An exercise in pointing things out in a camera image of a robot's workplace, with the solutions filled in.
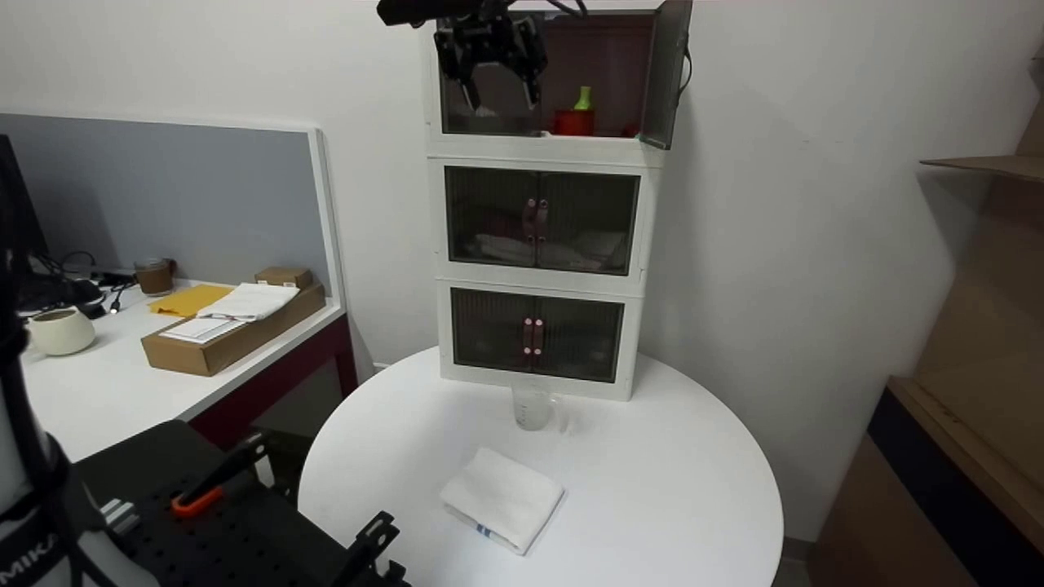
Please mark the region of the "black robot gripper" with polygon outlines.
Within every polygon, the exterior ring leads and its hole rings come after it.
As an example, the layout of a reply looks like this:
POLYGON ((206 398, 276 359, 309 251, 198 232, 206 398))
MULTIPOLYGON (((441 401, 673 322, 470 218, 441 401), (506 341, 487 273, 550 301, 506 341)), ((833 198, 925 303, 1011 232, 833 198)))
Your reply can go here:
POLYGON ((508 68, 527 105, 542 98, 542 70, 547 64, 546 41, 533 19, 511 17, 465 17, 451 29, 434 31, 441 70, 459 84, 470 106, 483 105, 472 70, 487 60, 508 68))

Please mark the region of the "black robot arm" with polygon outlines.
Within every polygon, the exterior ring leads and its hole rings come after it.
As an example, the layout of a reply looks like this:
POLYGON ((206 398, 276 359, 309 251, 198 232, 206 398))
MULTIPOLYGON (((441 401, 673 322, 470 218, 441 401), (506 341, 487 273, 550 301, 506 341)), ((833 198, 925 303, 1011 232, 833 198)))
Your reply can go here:
POLYGON ((508 6, 511 0, 378 0, 374 14, 385 26, 434 19, 438 64, 472 106, 483 105, 472 70, 487 60, 508 68, 526 102, 537 105, 547 64, 546 41, 536 23, 511 17, 508 6))

